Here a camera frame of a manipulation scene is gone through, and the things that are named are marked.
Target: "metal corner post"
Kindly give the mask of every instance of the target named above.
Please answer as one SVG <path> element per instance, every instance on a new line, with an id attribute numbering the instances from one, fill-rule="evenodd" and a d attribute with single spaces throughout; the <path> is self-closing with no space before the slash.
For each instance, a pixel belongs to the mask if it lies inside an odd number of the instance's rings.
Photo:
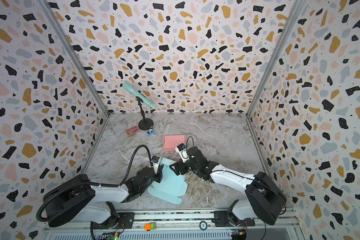
<path id="1" fill-rule="evenodd" d="M 69 58 L 72 60 L 73 65 L 76 67 L 77 71 L 81 75 L 89 92 L 92 94 L 93 98 L 95 99 L 97 106 L 100 108 L 102 113 L 108 117 L 109 116 L 108 110 L 106 109 L 102 99 L 100 98 L 99 94 L 97 93 L 95 86 L 92 84 L 91 80 L 89 79 L 89 76 L 88 76 L 86 70 L 84 70 L 84 67 L 81 64 L 79 57 L 73 51 L 73 48 L 72 48 L 71 44 L 69 43 L 69 41 L 66 37 L 66 34 L 64 33 L 64 30 L 62 29 L 61 25 L 59 24 L 56 17 L 54 16 L 53 11 L 49 7 L 48 1 L 47 0 L 36 0 L 36 2 L 38 3 L 38 5 L 39 5 L 41 11 L 43 12 L 43 14 L 45 15 L 45 17 L 47 18 L 47 21 L 49 22 L 50 27 L 53 29 L 56 36 L 60 40 L 62 47 L 65 49 Z"/>
<path id="2" fill-rule="evenodd" d="M 256 109 L 256 103 L 260 99 L 260 96 L 263 92 L 263 88 L 265 87 L 265 85 L 268 81 L 268 78 L 271 75 L 274 65 L 278 61 L 278 56 L 280 55 L 281 51 L 283 50 L 283 47 L 286 44 L 288 37 L 291 34 L 293 27 L 296 23 L 296 20 L 298 19 L 301 9 L 305 5 L 305 3 L 306 3 L 306 0 L 295 0 L 295 3 L 293 4 L 292 10 L 291 10 L 291 13 L 289 14 L 288 20 L 287 20 L 285 27 L 283 29 L 283 32 L 280 36 L 280 39 L 279 39 L 278 43 L 276 44 L 276 47 L 273 51 L 271 59 L 269 60 L 267 69 L 265 70 L 264 75 L 261 78 L 260 83 L 257 86 L 257 90 L 253 96 L 253 100 L 248 109 L 247 116 L 251 116 L 252 113 L 254 112 L 254 110 Z"/>

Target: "back wall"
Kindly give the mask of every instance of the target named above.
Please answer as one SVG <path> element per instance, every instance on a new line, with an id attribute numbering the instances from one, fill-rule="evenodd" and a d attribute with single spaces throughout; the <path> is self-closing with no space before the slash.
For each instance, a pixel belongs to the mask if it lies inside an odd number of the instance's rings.
<path id="1" fill-rule="evenodd" d="M 293 1 L 51 3 L 110 112 L 247 112 Z"/>

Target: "microphone stand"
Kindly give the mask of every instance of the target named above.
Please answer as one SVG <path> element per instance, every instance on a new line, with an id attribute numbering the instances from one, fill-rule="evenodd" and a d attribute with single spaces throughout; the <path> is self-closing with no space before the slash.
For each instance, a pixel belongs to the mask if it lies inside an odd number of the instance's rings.
<path id="1" fill-rule="evenodd" d="M 142 104 L 141 104 L 141 102 L 143 100 L 139 97 L 136 97 L 136 99 L 137 99 L 137 104 L 140 106 L 141 116 L 143 117 L 143 119 L 140 120 L 140 122 L 139 122 L 139 128 L 141 130 L 148 130 L 150 127 L 152 127 L 154 125 L 154 122 L 150 118 L 145 118 L 145 112 L 144 112 Z"/>

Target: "side wall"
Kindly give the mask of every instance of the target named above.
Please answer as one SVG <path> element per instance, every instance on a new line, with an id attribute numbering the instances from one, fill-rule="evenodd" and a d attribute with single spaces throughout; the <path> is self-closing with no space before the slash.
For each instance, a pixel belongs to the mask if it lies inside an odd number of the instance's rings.
<path id="1" fill-rule="evenodd" d="M 84 167 L 106 117 L 35 2 L 0 1 L 0 239 L 33 239 L 42 197 Z"/>
<path id="2" fill-rule="evenodd" d="M 53 0 L 111 112 L 246 113 L 294 1 Z"/>
<path id="3" fill-rule="evenodd" d="M 360 239 L 360 0 L 308 0 L 251 113 L 306 239 Z"/>

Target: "black microphone stand base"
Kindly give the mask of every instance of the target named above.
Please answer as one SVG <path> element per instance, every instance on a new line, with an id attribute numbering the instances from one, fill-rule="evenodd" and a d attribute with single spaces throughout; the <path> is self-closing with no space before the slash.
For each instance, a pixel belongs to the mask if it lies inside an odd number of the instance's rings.
<path id="1" fill-rule="evenodd" d="M 154 125 L 154 122 L 150 118 L 142 119 L 139 122 L 139 128 L 141 130 L 148 130 L 150 127 Z"/>

